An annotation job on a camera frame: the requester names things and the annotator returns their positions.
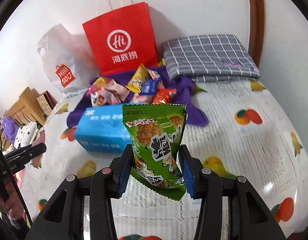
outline yellow candy wrapper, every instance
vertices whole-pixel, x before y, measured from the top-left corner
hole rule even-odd
[[[112,79],[110,78],[105,78],[105,77],[99,77],[94,81],[94,83],[91,85],[91,87],[88,89],[86,95],[89,96],[96,91],[103,89],[106,87],[106,85],[111,81]]]
[[[145,81],[150,78],[151,76],[149,71],[144,67],[143,64],[141,64],[125,87],[133,93],[139,94]]]
[[[159,67],[160,67],[160,66],[166,66],[166,64],[165,64],[165,59],[164,59],[164,58],[161,59],[161,61],[158,63],[158,66],[159,66]]]

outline screw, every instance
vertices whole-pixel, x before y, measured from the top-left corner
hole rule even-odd
[[[67,177],[66,177],[66,180],[67,181],[73,181],[75,179],[75,175],[68,175]]]
[[[204,174],[211,174],[211,170],[208,169],[208,168],[204,168],[204,169],[202,169],[202,173],[204,173]]]
[[[104,168],[102,169],[102,173],[103,174],[110,174],[112,172],[112,170],[110,168]]]
[[[244,176],[238,176],[238,177],[237,177],[237,180],[238,180],[239,182],[241,182],[241,183],[245,183],[245,182],[246,182],[246,177],[244,177]]]

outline folded blanket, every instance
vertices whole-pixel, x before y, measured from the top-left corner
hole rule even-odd
[[[163,44],[170,79],[188,76],[196,82],[258,79],[252,58],[234,35],[203,35]]]

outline candy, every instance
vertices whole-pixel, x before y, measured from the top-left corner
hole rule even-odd
[[[126,88],[136,94],[139,94],[145,81],[150,78],[151,76],[148,70],[144,67],[143,64],[141,64],[132,76],[131,80],[126,85]]]
[[[91,93],[92,106],[102,106],[106,103],[110,105],[119,104],[121,101],[105,88],[99,89]]]
[[[135,94],[130,103],[143,103],[149,105],[153,101],[153,96]]]
[[[140,92],[140,95],[149,95],[153,96],[156,93],[156,86],[158,82],[161,80],[159,79],[149,79],[145,82],[145,84],[142,86],[142,91]]]
[[[158,89],[156,95],[153,98],[154,105],[158,104],[169,104],[171,102],[171,98],[176,94],[176,89]]]
[[[90,86],[90,88],[86,92],[86,95],[89,96],[90,94],[95,93],[97,90],[100,90],[100,89],[106,87],[107,83],[110,82],[111,80],[112,79],[110,79],[110,78],[99,77]]]
[[[130,93],[130,91],[126,87],[123,87],[122,85],[117,84],[114,79],[108,82],[105,89],[107,91],[110,91],[113,95],[115,95],[121,101],[125,101],[128,94]]]
[[[157,86],[156,86],[156,88],[157,89],[161,89],[161,88],[165,88],[164,87],[164,85],[163,85],[163,82],[162,82],[162,80],[161,80],[161,76],[156,72],[156,71],[154,71],[154,70],[148,70],[149,71],[149,73],[150,73],[150,76],[151,76],[151,78],[152,79],[159,79],[159,81],[158,81],[158,83],[157,83]]]
[[[158,63],[158,66],[166,66],[164,58],[161,59],[161,61]]]
[[[135,159],[132,176],[172,199],[184,194],[176,155],[186,116],[185,105],[123,105],[123,124],[131,135]],[[180,192],[174,194],[165,189]]]

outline chicken cartoon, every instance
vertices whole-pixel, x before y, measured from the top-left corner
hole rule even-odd
[[[155,176],[153,170],[148,170],[147,169],[147,164],[143,159],[139,159],[139,161],[136,161],[136,166],[145,174],[150,175],[150,176]]]
[[[175,181],[175,184],[184,185],[184,178],[178,178],[177,181]]]
[[[170,174],[174,174],[174,168],[176,166],[176,162],[172,155],[169,155],[166,159],[162,160],[162,166],[164,168],[168,167]]]

